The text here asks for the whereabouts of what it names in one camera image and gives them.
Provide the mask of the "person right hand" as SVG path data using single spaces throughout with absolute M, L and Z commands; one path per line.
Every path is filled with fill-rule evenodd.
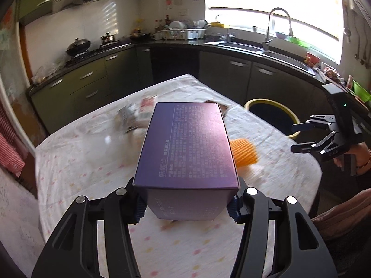
M 345 155 L 355 156 L 355 167 L 358 176 L 370 170 L 370 149 L 365 142 L 352 145 Z

